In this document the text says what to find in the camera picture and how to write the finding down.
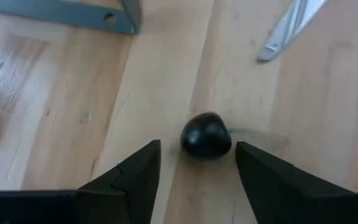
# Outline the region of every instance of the black object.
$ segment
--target black object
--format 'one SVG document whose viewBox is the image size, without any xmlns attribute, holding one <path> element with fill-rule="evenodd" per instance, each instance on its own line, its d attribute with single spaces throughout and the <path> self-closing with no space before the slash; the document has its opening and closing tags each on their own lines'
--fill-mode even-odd
<svg viewBox="0 0 358 224">
<path fill-rule="evenodd" d="M 216 113 L 203 113 L 191 119 L 180 137 L 181 147 L 190 156 L 216 159 L 229 152 L 231 137 Z"/>
<path fill-rule="evenodd" d="M 150 223 L 160 178 L 152 141 L 78 190 L 0 192 L 0 223 Z"/>
<path fill-rule="evenodd" d="M 358 223 L 358 194 L 245 142 L 236 162 L 259 224 Z"/>
</svg>

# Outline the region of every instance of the black ball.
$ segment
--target black ball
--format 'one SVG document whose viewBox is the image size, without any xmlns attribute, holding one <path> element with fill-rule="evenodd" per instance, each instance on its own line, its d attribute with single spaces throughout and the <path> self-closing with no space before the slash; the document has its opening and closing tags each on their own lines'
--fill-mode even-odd
<svg viewBox="0 0 358 224">
<path fill-rule="evenodd" d="M 199 160 L 216 159 L 231 147 L 231 137 L 216 113 L 200 114 L 187 122 L 180 136 L 181 148 Z"/>
</svg>

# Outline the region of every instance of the wooden floor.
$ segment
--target wooden floor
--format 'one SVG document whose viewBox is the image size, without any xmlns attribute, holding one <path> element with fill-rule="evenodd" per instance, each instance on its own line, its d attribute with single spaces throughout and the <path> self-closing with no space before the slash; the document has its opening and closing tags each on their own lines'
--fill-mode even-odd
<svg viewBox="0 0 358 224">
<path fill-rule="evenodd" d="M 257 64 L 290 2 L 145 0 L 136 37 L 0 14 L 0 189 L 74 189 L 161 139 L 152 223 L 256 223 L 233 151 L 180 153 L 186 121 L 216 111 L 233 140 L 358 191 L 358 1 Z"/>
</svg>

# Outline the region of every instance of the metal bar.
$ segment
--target metal bar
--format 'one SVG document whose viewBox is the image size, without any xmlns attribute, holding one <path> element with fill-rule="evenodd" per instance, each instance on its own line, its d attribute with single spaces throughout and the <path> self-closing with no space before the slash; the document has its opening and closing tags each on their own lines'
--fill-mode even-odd
<svg viewBox="0 0 358 224">
<path fill-rule="evenodd" d="M 0 12 L 90 29 L 138 33 L 141 20 L 139 1 L 125 0 L 122 6 L 124 10 L 60 0 L 0 0 Z M 115 21 L 107 22 L 110 17 Z"/>
</svg>

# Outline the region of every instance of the metal blade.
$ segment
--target metal blade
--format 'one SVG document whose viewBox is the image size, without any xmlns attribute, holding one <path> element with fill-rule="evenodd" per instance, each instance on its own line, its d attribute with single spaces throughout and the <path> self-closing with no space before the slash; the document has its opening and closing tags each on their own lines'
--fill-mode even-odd
<svg viewBox="0 0 358 224">
<path fill-rule="evenodd" d="M 269 62 L 280 54 L 327 1 L 296 0 L 293 2 L 260 51 L 258 61 Z"/>
</svg>

